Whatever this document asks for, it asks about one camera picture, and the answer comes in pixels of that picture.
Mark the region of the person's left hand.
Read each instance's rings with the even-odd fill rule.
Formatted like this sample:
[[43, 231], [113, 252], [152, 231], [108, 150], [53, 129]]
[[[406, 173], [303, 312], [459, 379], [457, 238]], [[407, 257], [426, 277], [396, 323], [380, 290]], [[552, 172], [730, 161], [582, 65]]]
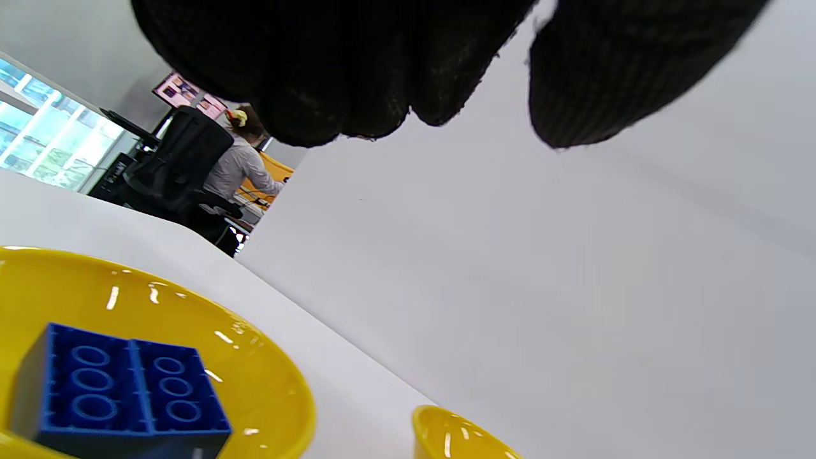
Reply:
[[[605, 142], [701, 81], [766, 1], [558, 1], [528, 51], [528, 116], [553, 149]], [[133, 1], [158, 55], [249, 102], [280, 142], [379, 139], [457, 116], [534, 1]]]

